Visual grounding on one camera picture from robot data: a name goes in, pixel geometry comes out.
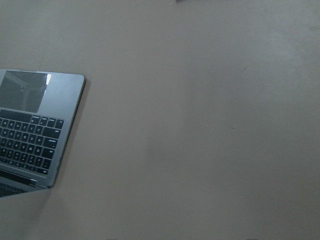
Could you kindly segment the grey laptop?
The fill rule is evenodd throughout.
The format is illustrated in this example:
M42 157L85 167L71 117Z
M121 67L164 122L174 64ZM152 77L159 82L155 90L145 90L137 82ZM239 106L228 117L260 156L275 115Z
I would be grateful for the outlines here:
M0 195L51 188L86 80L81 74L0 71Z

